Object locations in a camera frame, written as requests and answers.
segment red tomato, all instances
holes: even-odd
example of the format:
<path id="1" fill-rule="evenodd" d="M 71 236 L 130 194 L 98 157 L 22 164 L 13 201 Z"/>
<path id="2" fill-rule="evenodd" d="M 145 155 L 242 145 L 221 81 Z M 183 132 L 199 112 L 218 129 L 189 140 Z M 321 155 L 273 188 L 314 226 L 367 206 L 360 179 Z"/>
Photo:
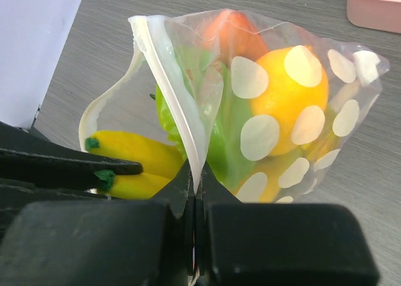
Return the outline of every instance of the red tomato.
<path id="1" fill-rule="evenodd" d="M 269 49 L 247 16 L 239 11 L 223 10 L 203 32 L 204 46 L 211 50 L 216 36 L 220 39 L 222 61 L 229 65 L 235 56 L 257 60 Z"/>

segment yellow banana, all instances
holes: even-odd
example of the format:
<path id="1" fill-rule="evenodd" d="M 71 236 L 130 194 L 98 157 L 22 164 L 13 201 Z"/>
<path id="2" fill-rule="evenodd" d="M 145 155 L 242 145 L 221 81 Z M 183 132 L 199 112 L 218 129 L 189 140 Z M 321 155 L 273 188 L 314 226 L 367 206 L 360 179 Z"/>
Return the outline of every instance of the yellow banana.
<path id="1" fill-rule="evenodd" d="M 148 173 L 117 175 L 109 191 L 98 190 L 98 193 L 121 199 L 149 199 L 170 181 L 171 179 Z"/>
<path id="2" fill-rule="evenodd" d="M 144 173 L 170 180 L 177 175 L 184 163 L 174 146 L 123 131 L 95 132 L 86 139 L 85 149 L 99 156 L 140 162 Z"/>

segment wooden table surface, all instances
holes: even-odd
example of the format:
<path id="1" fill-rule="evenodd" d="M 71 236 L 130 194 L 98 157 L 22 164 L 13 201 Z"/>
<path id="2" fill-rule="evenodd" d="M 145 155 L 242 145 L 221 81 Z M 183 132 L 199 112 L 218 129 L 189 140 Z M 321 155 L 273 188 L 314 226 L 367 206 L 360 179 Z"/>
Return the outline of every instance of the wooden table surface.
<path id="1" fill-rule="evenodd" d="M 36 123 L 45 136 L 78 148 L 86 106 L 123 76 L 132 57 L 127 18 L 250 9 L 324 37 L 357 41 L 388 58 L 383 93 L 321 186 L 303 201 L 340 203 L 360 220 L 382 273 L 401 285 L 401 34 L 353 26 L 346 0 L 83 0 Z M 146 132 L 144 120 L 139 127 Z"/>

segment orange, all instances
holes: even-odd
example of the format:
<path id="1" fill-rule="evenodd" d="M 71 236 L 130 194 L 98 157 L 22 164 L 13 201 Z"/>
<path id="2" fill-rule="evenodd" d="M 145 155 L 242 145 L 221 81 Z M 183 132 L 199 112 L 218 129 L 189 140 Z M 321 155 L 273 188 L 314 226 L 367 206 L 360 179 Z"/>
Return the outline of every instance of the orange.
<path id="1" fill-rule="evenodd" d="M 213 49 L 214 38 L 219 39 L 222 61 L 228 65 L 235 56 L 243 56 L 252 61 L 268 52 L 258 29 L 248 20 L 244 13 L 230 9 L 220 15 L 203 32 L 204 46 Z"/>
<path id="2" fill-rule="evenodd" d="M 253 115 L 270 115 L 279 125 L 278 142 L 269 156 L 285 154 L 318 138 L 325 124 L 329 84 L 309 47 L 266 53 L 256 61 L 268 74 L 268 87 L 249 100 Z"/>

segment polka dot bag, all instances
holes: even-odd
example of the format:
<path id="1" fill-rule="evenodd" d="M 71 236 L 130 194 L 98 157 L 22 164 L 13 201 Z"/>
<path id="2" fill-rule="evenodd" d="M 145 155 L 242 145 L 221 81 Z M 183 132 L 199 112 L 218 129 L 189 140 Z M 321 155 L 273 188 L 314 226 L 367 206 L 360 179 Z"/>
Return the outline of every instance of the polka dot bag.
<path id="1" fill-rule="evenodd" d="M 247 11 L 128 21 L 132 62 L 84 113 L 82 149 L 99 129 L 138 132 L 188 158 L 195 190 L 207 161 L 243 202 L 290 203 L 314 190 L 389 69 L 362 45 Z"/>

